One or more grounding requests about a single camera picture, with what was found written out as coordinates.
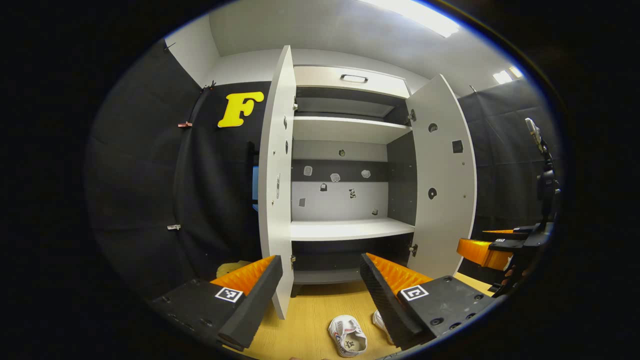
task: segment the open cabinet door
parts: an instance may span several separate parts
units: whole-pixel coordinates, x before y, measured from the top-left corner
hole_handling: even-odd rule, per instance
[[[439,74],[406,100],[412,121],[417,209],[408,267],[434,279],[452,275],[476,213],[476,159],[467,121],[449,84]]]
[[[284,319],[293,286],[291,266],[291,138],[296,79],[291,47],[285,46],[267,96],[260,138],[258,219],[262,257],[280,255],[282,278],[273,295],[278,317]]]

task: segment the ceiling light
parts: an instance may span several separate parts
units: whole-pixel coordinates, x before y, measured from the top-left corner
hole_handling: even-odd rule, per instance
[[[508,83],[509,81],[513,80],[505,70],[502,70],[497,74],[494,74],[493,78],[498,82],[498,84]]]
[[[460,28],[446,16],[412,0],[360,0],[381,8],[391,10],[404,17],[426,26],[445,38],[457,33]]]
[[[522,77],[522,73],[518,70],[517,67],[512,66],[509,68],[509,70],[516,76],[516,78],[521,78]]]

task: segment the yellow letter f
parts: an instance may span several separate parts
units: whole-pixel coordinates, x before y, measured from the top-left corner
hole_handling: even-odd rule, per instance
[[[257,102],[261,102],[264,100],[264,94],[260,91],[258,92],[243,92],[241,94],[229,94],[227,95],[227,100],[229,103],[227,104],[227,109],[225,110],[225,116],[222,120],[218,121],[218,127],[232,127],[232,126],[240,126],[244,123],[243,119],[240,119],[240,111],[243,112],[245,116],[251,115],[253,111],[253,105],[255,104],[253,100]]]

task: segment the drawer handle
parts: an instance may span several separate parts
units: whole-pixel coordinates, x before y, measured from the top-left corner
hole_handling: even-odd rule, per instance
[[[366,83],[367,81],[369,81],[369,78],[365,78],[364,76],[359,76],[359,75],[349,75],[349,74],[343,74],[340,77],[340,80],[344,80],[344,81],[349,81],[344,79],[345,76],[353,76],[354,78],[363,78],[364,81],[362,83]]]

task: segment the white sneaker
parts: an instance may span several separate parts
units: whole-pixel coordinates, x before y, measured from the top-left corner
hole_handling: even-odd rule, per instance
[[[329,335],[338,346],[338,353],[342,357],[354,357],[367,350],[367,336],[353,316],[340,315],[331,320]]]
[[[391,340],[391,336],[389,335],[389,332],[387,331],[387,327],[385,326],[385,322],[382,321],[382,316],[380,316],[380,312],[378,310],[376,310],[375,313],[373,313],[372,317],[372,321],[373,324],[377,327],[379,327],[380,329],[383,329],[386,333],[387,333],[387,340],[389,340],[390,344],[394,344],[394,341]]]

